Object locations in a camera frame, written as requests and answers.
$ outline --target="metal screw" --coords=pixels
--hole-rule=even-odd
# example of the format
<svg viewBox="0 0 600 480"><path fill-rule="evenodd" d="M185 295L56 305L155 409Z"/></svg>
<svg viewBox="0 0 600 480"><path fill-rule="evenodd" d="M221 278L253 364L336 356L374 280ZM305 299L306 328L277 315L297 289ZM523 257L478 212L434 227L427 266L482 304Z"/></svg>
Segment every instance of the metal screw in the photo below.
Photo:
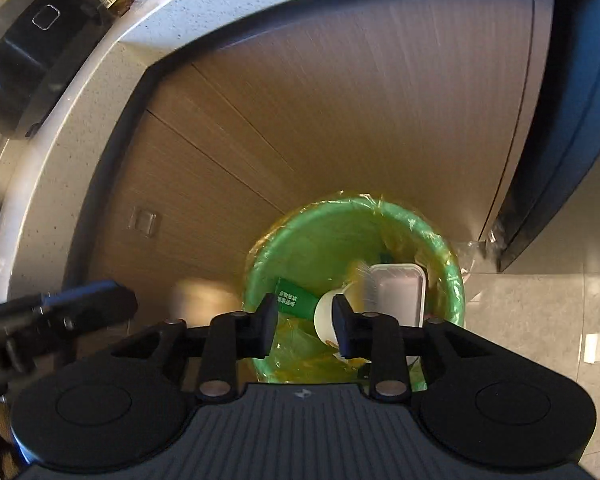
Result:
<svg viewBox="0 0 600 480"><path fill-rule="evenodd" d="M407 391L407 385L402 381L380 381L376 384L376 392L383 397L397 397Z"/></svg>
<svg viewBox="0 0 600 480"><path fill-rule="evenodd" d="M222 397L231 391L231 386L225 381L206 381L200 384L200 393L207 397Z"/></svg>

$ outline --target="trash bag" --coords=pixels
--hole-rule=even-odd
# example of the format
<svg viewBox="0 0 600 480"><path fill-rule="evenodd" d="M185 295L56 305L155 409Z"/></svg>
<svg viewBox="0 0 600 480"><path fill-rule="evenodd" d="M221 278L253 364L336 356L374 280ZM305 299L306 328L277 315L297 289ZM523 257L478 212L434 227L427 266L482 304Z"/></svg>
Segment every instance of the trash bag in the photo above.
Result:
<svg viewBox="0 0 600 480"><path fill-rule="evenodd" d="M425 315L462 326L464 288L445 239L416 213L382 198L345 196L312 203L277 222L247 259L244 309L253 312L279 278L318 298L341 287L352 263L374 265L387 255L426 270ZM361 360L344 360L325 345L310 320L279 314L270 355L254 360L258 380L271 383L357 381ZM410 370L414 391L426 387L419 362Z"/></svg>

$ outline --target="blurred beige object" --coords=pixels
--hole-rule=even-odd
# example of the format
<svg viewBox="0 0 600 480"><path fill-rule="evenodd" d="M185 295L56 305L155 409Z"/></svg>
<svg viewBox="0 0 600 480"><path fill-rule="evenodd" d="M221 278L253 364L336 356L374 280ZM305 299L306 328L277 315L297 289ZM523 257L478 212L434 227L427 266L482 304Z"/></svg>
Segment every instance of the blurred beige object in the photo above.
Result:
<svg viewBox="0 0 600 480"><path fill-rule="evenodd" d="M240 298L229 285L185 280L177 283L173 290L170 314L184 319L187 326L205 326L218 314L241 309Z"/></svg>

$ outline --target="countertop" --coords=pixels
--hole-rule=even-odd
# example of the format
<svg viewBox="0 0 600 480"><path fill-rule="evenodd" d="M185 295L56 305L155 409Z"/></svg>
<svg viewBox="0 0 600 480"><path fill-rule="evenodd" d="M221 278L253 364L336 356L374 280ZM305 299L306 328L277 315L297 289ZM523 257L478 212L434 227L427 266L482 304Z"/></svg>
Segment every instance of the countertop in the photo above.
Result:
<svg viewBox="0 0 600 480"><path fill-rule="evenodd" d="M116 121L149 66L291 0L141 0L96 47L26 142L0 212L0 302L62 287L78 217Z"/></svg>

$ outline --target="circular cover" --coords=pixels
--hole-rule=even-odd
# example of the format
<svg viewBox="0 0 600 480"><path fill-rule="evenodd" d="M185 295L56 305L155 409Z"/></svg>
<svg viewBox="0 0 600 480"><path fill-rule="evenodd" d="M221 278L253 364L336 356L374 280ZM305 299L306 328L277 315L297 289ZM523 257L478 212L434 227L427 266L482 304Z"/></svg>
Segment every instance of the circular cover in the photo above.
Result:
<svg viewBox="0 0 600 480"><path fill-rule="evenodd" d="M497 357L461 360L424 396L424 425L445 447L496 468L544 468L582 452L596 411L576 383Z"/></svg>
<svg viewBox="0 0 600 480"><path fill-rule="evenodd" d="M23 454L64 470L120 468L163 448L186 416L179 389L145 361L78 362L24 390L11 412Z"/></svg>

